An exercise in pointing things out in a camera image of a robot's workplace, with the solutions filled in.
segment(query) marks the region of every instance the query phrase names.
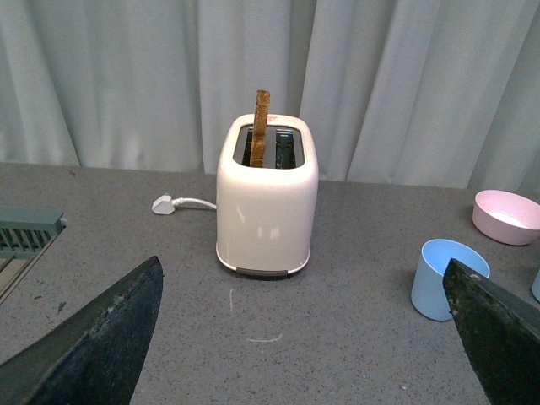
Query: scratch mark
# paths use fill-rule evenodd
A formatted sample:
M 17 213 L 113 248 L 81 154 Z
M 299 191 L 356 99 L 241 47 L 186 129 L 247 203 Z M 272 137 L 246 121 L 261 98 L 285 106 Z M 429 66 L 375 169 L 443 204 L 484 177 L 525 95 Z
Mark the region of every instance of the scratch mark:
M 254 342 L 254 343 L 271 343 L 271 342 L 277 342 L 279 339 L 281 339 L 282 336 L 283 334 L 279 333 L 279 336 L 273 339 L 247 339 L 247 341 Z

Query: pink bowl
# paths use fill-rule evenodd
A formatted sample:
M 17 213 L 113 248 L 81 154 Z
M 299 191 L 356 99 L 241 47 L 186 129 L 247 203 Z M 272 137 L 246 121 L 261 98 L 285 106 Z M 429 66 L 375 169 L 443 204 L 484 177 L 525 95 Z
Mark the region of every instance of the pink bowl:
M 485 190 L 474 199 L 472 221 L 492 239 L 524 246 L 540 236 L 540 205 L 511 192 Z

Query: plug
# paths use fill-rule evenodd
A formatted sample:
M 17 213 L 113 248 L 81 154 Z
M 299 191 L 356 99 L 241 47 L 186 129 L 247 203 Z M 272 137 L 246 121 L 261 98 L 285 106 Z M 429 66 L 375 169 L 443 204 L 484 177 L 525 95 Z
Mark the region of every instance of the plug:
M 175 212 L 175 202 L 169 194 L 164 194 L 152 204 L 152 212 L 158 215 L 169 215 Z

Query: green dish rack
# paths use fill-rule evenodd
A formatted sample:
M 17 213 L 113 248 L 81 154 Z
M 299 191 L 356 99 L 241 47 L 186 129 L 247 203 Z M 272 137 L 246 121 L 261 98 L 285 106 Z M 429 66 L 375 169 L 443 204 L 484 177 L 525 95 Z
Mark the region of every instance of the green dish rack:
M 0 303 L 63 229 L 62 211 L 0 207 Z

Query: toaster slot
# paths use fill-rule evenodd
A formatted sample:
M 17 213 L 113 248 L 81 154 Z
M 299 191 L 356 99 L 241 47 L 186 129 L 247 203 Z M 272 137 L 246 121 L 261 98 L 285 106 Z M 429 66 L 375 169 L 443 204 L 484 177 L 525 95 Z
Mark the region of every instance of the toaster slot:
M 236 140 L 233 160 L 249 167 L 253 126 L 243 126 Z M 266 169 L 294 169 L 304 164 L 304 150 L 300 132 L 292 127 L 267 127 L 267 147 L 263 167 Z

